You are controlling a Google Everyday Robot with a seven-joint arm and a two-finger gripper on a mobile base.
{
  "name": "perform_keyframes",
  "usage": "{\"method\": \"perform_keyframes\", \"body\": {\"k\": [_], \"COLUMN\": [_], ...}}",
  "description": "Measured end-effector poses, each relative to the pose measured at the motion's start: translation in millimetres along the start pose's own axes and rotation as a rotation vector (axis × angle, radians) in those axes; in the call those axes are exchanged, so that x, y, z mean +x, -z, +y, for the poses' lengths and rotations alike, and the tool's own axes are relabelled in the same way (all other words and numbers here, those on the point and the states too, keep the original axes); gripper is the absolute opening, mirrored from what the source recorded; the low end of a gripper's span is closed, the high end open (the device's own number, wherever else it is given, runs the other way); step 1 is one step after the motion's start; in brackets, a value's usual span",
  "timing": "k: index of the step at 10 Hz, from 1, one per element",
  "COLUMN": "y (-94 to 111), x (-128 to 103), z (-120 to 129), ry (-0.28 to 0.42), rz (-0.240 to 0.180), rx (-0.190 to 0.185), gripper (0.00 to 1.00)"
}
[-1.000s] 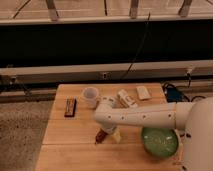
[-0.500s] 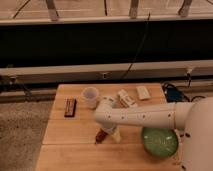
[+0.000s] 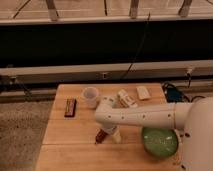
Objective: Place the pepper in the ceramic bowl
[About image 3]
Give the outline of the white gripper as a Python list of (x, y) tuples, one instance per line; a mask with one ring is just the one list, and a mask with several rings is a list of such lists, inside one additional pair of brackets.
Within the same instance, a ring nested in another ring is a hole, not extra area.
[(121, 133), (118, 130), (117, 125), (102, 125), (101, 129), (107, 134), (112, 134), (112, 137), (116, 143), (122, 142)]

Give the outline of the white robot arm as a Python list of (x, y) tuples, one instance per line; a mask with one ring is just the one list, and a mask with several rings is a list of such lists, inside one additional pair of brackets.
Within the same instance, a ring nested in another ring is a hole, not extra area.
[(213, 171), (213, 97), (136, 108), (114, 108), (105, 97), (94, 117), (106, 130), (117, 125), (183, 130), (180, 171)]

